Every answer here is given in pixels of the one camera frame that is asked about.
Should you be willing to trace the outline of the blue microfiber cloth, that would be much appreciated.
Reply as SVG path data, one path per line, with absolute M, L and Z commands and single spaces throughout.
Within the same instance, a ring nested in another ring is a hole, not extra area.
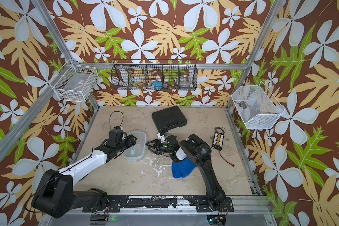
M 197 166 L 193 164 L 188 158 L 183 159 L 179 163 L 172 162 L 172 176 L 176 179 L 186 178 L 196 167 Z

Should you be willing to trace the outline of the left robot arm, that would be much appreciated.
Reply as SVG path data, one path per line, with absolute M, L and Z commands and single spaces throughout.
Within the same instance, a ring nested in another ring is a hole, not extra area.
M 33 195 L 32 207 L 54 218 L 78 208 L 105 211 L 109 207 L 105 191 L 97 188 L 74 191 L 73 188 L 93 170 L 119 157 L 136 143 L 134 135 L 128 135 L 120 126 L 114 127 L 109 137 L 83 159 L 59 170 L 46 171 Z

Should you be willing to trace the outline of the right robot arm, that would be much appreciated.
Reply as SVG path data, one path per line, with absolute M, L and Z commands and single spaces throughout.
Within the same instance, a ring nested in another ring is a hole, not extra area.
M 211 147 L 197 135 L 177 141 L 177 137 L 159 136 L 146 143 L 148 150 L 156 155 L 164 155 L 172 160 L 172 176 L 186 178 L 198 168 L 203 178 L 209 207 L 219 211 L 225 203 L 226 194 L 219 184 L 211 161 Z

